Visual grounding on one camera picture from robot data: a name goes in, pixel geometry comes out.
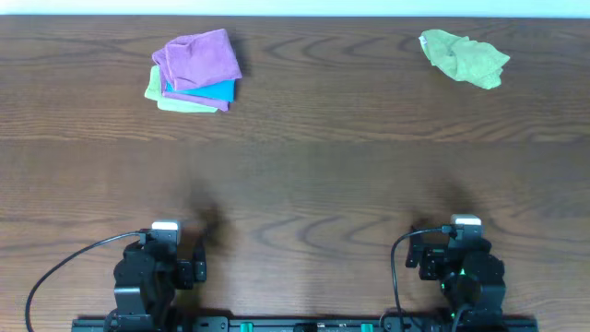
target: wooden table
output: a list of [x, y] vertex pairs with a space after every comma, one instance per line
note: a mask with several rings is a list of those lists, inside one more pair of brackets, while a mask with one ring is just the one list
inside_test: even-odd
[[[244, 73], [228, 113], [144, 99], [155, 50], [219, 28]], [[432, 67], [427, 29], [509, 54], [502, 85]], [[0, 50], [2, 331], [24, 329], [30, 287], [80, 247], [196, 216], [227, 222], [185, 305], [380, 315], [393, 241], [467, 212], [506, 264], [506, 313], [543, 331], [590, 324], [590, 21], [1, 17]], [[108, 313], [128, 242], [50, 277], [36, 329]], [[399, 273], [406, 310], [443, 304], [436, 282]]]

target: folded towel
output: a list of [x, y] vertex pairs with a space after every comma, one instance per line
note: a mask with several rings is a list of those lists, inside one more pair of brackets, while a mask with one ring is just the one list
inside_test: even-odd
[[496, 88], [502, 83], [502, 66], [510, 56], [498, 52], [492, 45], [443, 30], [424, 31], [419, 39], [426, 57], [446, 76], [483, 89]]
[[189, 101], [177, 101], [165, 98], [161, 93], [161, 82], [159, 79], [159, 68], [157, 65], [151, 67], [149, 72], [149, 85], [147, 85], [146, 98], [157, 101], [158, 108], [162, 111], [176, 111], [182, 113], [214, 113], [217, 109]]
[[223, 112], [226, 112], [230, 107], [227, 101], [219, 101], [205, 97], [198, 97], [198, 96], [191, 96], [187, 94], [177, 93], [177, 92], [168, 92], [166, 91], [166, 78], [162, 73], [162, 69], [159, 69], [159, 82], [160, 82], [160, 90], [162, 92], [162, 96], [178, 101], [190, 101], [196, 102], [201, 105], [211, 106], [220, 109]]
[[224, 29], [180, 36], [152, 54], [175, 90], [197, 89], [242, 78]]
[[175, 90], [170, 82], [166, 82], [165, 91], [232, 102], [234, 83], [235, 80], [227, 80], [199, 89]]

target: microfiber cloth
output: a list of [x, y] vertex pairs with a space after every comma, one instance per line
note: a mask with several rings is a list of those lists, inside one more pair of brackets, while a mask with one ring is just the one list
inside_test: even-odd
[[161, 82], [159, 79], [159, 68], [157, 65], [151, 67], [149, 72], [149, 85], [147, 86], [146, 98], [158, 102], [158, 108], [162, 111], [176, 111], [182, 113], [214, 113], [215, 107], [199, 105], [189, 101], [177, 101], [165, 98], [161, 93]]
[[234, 83], [235, 80], [231, 79], [199, 89], [175, 90], [170, 82], [166, 82], [165, 91], [232, 102]]
[[419, 37], [422, 51], [432, 65], [456, 81], [467, 81], [483, 89], [498, 87], [502, 66], [510, 56], [486, 42], [470, 41], [443, 30], [427, 30]]
[[168, 82], [166, 82], [166, 78], [164, 78], [163, 70], [162, 70], [162, 68], [160, 68], [159, 69], [159, 88], [162, 91], [162, 96], [164, 96], [166, 98], [178, 100], [178, 101], [190, 101], [190, 102], [195, 102], [195, 103], [198, 103], [201, 105], [215, 107], [215, 108], [220, 109], [223, 112], [226, 112], [229, 109], [230, 104], [227, 101], [219, 101], [219, 100], [214, 100], [214, 99], [205, 98], [205, 97], [192, 96], [192, 95], [176, 93], [176, 92], [168, 92], [168, 91], [166, 91], [166, 84], [167, 83]]
[[198, 89], [242, 78], [224, 29], [180, 36], [154, 52], [152, 59], [175, 90]]

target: green towel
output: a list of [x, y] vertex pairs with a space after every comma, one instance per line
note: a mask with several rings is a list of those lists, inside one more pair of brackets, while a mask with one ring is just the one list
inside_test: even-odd
[[144, 96], [158, 102], [158, 108], [162, 111], [175, 111], [181, 113], [214, 113], [217, 109], [190, 101], [177, 101], [162, 96], [162, 86], [159, 80], [159, 67], [154, 65], [149, 72], [149, 85]]
[[492, 45], [442, 30], [424, 31], [419, 39], [426, 57], [446, 76], [483, 89], [496, 88], [502, 83], [502, 66], [510, 56], [500, 53]]

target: green connector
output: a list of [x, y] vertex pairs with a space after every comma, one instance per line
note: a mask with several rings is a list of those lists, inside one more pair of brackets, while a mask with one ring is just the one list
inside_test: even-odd
[[372, 332], [372, 324], [361, 324], [360, 332]]
[[253, 332], [254, 331], [254, 324], [252, 323], [241, 323], [240, 324], [240, 332]]

